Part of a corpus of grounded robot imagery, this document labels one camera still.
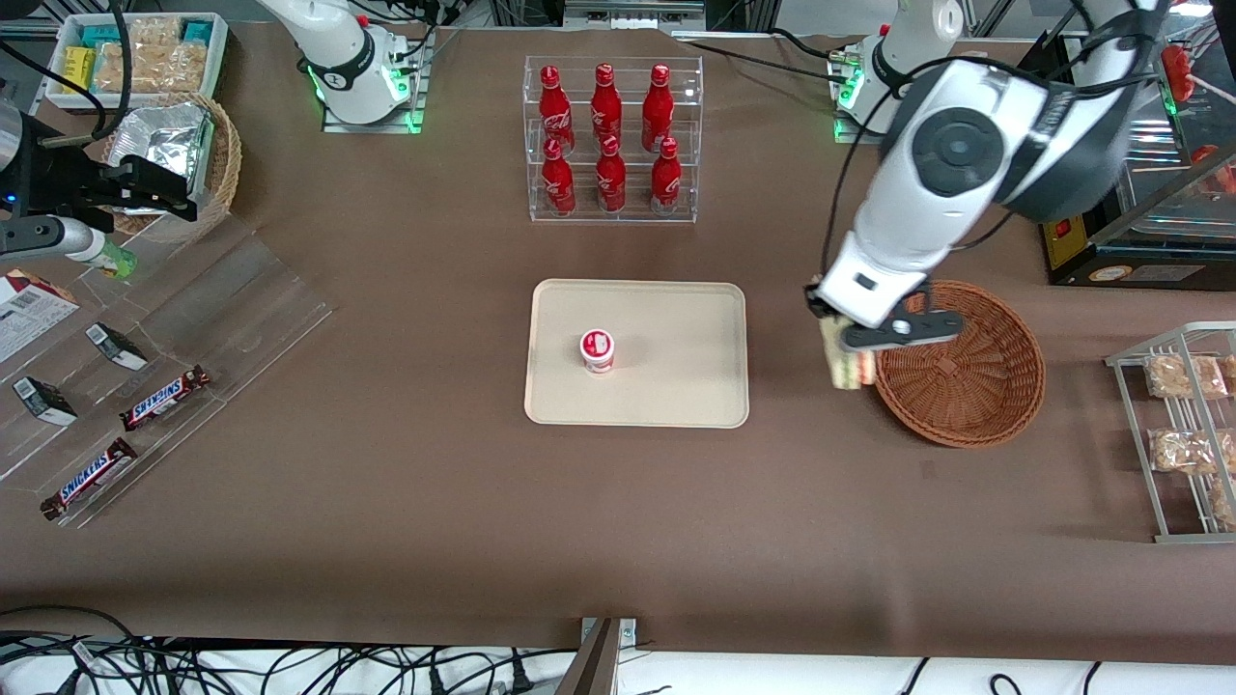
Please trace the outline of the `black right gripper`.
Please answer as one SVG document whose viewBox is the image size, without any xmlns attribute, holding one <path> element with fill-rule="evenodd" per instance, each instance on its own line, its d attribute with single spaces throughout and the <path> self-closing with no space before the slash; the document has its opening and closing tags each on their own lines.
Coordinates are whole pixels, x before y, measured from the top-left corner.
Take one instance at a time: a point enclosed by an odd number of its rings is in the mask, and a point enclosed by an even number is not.
<svg viewBox="0 0 1236 695">
<path fill-rule="evenodd" d="M 185 177 L 141 155 L 124 155 L 112 168 L 79 147 L 26 143 L 17 155 L 17 215 L 70 216 L 99 232 L 115 232 L 110 208 L 121 216 L 171 214 L 194 221 L 197 203 Z"/>
</svg>

